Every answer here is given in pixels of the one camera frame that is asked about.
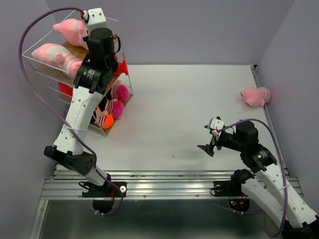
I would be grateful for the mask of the red shark plush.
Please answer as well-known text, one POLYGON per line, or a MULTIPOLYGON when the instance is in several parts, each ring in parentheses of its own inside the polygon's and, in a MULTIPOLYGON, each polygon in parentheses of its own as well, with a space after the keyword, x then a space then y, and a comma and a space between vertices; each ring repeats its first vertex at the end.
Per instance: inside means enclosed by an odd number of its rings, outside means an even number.
POLYGON ((121 74, 125 74, 126 76, 129 74, 128 73, 128 66, 126 63, 126 60, 123 60, 122 63, 118 63, 118 68, 117 70, 113 73, 113 75, 119 76, 121 74))
POLYGON ((60 92, 65 95, 68 95, 70 97, 73 95, 73 88, 64 83, 58 82, 58 88, 60 92))

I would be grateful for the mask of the pink frog plush striped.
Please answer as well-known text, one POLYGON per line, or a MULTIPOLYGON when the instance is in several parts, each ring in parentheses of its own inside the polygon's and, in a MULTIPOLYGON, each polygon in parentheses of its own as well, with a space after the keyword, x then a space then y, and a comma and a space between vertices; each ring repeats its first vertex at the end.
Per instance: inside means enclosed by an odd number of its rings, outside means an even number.
POLYGON ((62 45, 45 43, 31 53, 33 59, 66 71, 74 79, 82 64, 82 60, 71 54, 62 45))

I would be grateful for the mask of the boy doll pink hat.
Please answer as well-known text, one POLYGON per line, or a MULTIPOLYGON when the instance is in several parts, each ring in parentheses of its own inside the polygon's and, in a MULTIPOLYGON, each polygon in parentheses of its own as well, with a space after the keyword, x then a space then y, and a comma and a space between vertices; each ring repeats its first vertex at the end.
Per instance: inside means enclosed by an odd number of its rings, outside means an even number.
POLYGON ((116 99, 122 102, 126 101, 129 97, 129 89, 122 84, 121 80, 117 80, 106 94, 108 100, 116 99))
POLYGON ((124 104, 117 99, 107 100, 103 111, 97 106, 95 109, 96 116, 104 117, 111 115, 114 119, 120 119, 124 111, 124 104))

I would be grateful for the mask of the boy doll black hair orange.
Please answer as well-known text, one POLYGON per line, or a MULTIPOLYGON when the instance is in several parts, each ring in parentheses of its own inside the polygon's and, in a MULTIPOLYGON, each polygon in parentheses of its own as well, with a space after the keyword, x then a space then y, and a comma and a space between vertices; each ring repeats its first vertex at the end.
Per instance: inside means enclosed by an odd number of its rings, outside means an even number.
POLYGON ((98 113, 96 112, 96 124, 102 129, 110 128, 114 123, 113 117, 106 111, 98 113))

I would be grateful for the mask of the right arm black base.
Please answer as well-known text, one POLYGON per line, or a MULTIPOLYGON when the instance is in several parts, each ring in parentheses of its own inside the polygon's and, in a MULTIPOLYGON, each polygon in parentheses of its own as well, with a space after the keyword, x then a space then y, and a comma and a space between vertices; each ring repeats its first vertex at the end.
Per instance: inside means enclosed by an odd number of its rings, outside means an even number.
POLYGON ((229 180, 213 181, 213 187, 210 189, 210 195, 214 197, 228 197, 228 208, 221 206, 221 208, 229 210, 241 215, 257 215, 262 210, 256 212, 249 212, 250 199, 248 195, 244 194, 241 186, 246 183, 248 179, 254 179, 252 174, 247 169, 236 170, 229 180))

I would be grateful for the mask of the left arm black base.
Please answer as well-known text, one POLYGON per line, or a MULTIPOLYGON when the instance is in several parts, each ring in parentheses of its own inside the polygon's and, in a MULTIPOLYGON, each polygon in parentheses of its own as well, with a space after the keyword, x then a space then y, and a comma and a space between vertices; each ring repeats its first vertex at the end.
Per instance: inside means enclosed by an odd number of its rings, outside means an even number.
POLYGON ((122 205, 126 197, 127 183, 125 181, 113 182, 116 186, 105 183, 103 186, 96 186, 90 182, 79 182, 82 188, 82 197, 93 199, 92 208, 95 215, 101 217, 114 214, 122 205))

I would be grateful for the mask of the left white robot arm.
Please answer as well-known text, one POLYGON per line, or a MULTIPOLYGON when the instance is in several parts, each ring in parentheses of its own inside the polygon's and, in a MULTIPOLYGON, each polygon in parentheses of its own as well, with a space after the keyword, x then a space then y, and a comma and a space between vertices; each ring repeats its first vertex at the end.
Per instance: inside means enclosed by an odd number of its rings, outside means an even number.
POLYGON ((97 166, 97 155, 84 143, 96 106, 118 68, 114 35, 108 28, 92 30, 86 41, 89 52, 81 63, 73 87, 71 104, 58 138, 44 155, 93 184, 99 196, 106 196, 114 185, 109 174, 97 166))

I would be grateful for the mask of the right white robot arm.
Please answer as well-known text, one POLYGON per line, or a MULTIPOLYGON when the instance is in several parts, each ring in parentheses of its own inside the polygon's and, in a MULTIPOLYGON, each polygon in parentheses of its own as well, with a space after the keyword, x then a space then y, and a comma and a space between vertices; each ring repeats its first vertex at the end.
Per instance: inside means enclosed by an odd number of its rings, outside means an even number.
POLYGON ((276 160, 259 143, 253 119, 240 120, 228 129, 220 117, 205 126, 212 135, 209 144, 199 148, 209 156, 228 148, 240 153, 247 169, 236 170, 228 181, 214 181, 210 194, 215 197, 252 199, 279 228, 285 239, 317 239, 319 215, 307 205, 286 178, 282 159, 276 160))

